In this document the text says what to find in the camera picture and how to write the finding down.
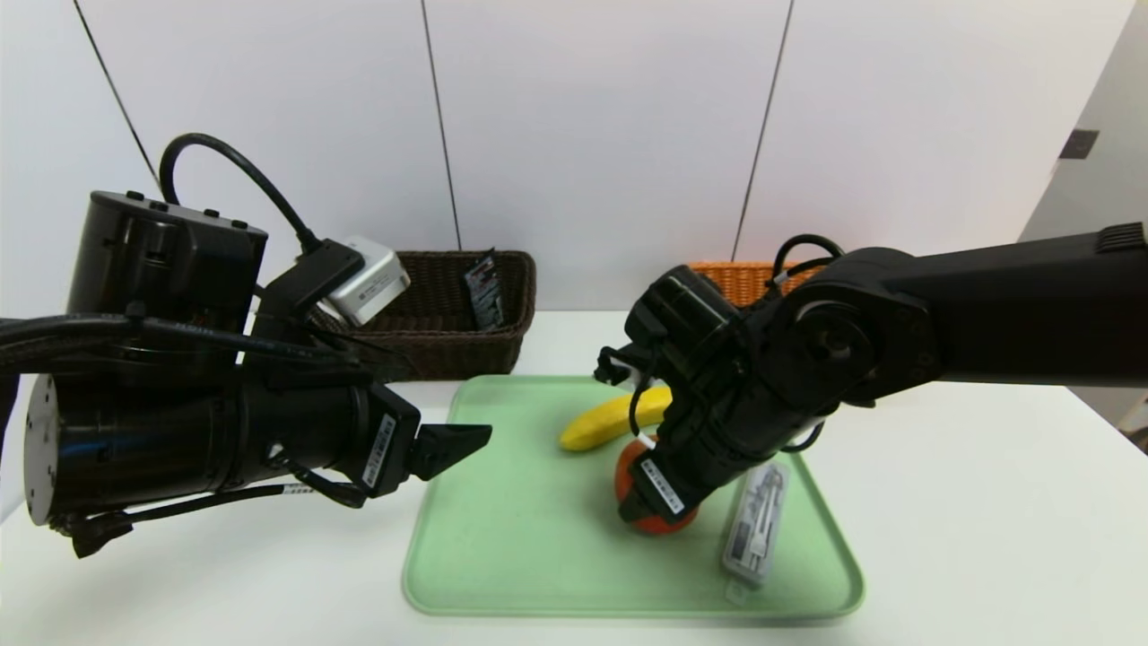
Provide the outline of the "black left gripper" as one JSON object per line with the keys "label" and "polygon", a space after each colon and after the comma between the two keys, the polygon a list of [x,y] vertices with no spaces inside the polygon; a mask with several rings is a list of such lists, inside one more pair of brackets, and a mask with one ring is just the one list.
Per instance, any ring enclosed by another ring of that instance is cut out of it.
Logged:
{"label": "black left gripper", "polygon": [[420,425],[418,410],[377,381],[247,389],[240,410],[240,482],[292,476],[331,500],[396,491],[406,478],[408,449],[408,474],[429,482],[482,450],[492,435],[490,425]]}

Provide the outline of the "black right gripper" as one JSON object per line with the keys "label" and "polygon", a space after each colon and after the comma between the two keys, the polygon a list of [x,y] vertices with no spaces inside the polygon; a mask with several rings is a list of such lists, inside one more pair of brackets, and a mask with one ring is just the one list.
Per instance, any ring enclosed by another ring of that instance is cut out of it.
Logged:
{"label": "black right gripper", "polygon": [[652,436],[628,444],[628,493],[618,512],[631,526],[687,526],[711,495],[770,458],[770,433],[754,420],[665,410]]}

